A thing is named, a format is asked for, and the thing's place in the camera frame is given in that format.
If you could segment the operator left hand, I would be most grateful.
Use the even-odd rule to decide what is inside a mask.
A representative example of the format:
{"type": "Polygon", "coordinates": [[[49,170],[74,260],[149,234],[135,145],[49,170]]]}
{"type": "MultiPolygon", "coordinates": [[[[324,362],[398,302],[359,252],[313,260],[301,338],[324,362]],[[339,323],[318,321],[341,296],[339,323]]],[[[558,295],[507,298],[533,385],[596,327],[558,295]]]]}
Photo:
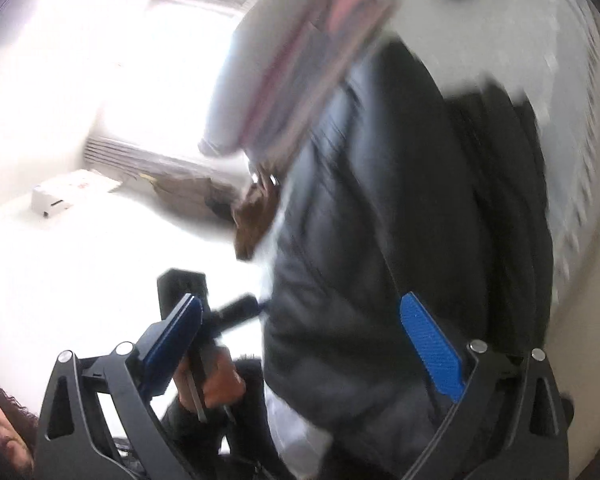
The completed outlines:
{"type": "MultiPolygon", "coordinates": [[[[215,362],[211,374],[202,385],[204,406],[209,410],[221,405],[232,405],[246,392],[246,384],[238,375],[228,349],[218,347],[214,356],[215,362]]],[[[178,388],[178,402],[189,413],[196,413],[198,408],[196,408],[192,389],[189,388],[188,376],[189,362],[188,357],[184,356],[174,372],[173,380],[178,388]]]]}

